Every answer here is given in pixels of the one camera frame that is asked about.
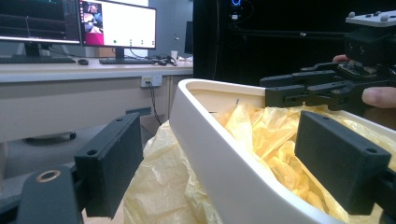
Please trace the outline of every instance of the desk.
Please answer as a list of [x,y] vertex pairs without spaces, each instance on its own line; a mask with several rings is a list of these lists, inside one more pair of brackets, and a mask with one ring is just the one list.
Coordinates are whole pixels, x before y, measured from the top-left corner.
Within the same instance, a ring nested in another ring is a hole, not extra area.
[[149,88],[140,87],[141,77],[163,76],[161,87],[154,88],[162,121],[169,119],[176,84],[192,77],[189,62],[160,66],[89,61],[89,65],[0,64],[0,192],[8,141],[107,124],[126,110],[142,107],[151,107],[151,115],[140,121],[155,133],[159,123]]

